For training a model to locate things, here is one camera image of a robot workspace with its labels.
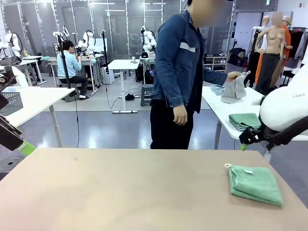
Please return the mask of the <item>person's left hand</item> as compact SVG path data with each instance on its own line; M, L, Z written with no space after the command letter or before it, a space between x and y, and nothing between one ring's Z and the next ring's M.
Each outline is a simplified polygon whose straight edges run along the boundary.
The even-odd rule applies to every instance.
M229 72L228 75L227 75L226 81L231 82L234 79L236 79L237 77L239 77L240 75L241 75L241 72L236 72L236 71Z

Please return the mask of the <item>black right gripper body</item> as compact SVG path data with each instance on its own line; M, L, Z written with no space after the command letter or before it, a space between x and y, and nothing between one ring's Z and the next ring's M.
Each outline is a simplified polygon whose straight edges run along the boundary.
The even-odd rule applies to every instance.
M261 130L252 127L246 128L239 136L241 144L250 145L263 140L264 136Z

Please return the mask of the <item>person's right hand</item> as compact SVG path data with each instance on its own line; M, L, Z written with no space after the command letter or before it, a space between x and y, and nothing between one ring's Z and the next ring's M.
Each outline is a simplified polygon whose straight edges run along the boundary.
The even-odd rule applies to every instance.
M177 125L184 126L188 121L188 115L184 105L179 105L173 108L174 122Z

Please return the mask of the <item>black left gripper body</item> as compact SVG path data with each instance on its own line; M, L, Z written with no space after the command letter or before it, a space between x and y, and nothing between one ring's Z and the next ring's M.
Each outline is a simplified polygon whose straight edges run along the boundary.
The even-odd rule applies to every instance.
M18 136L22 135L22 131L11 125L3 115L0 115L0 131L8 134L12 133Z

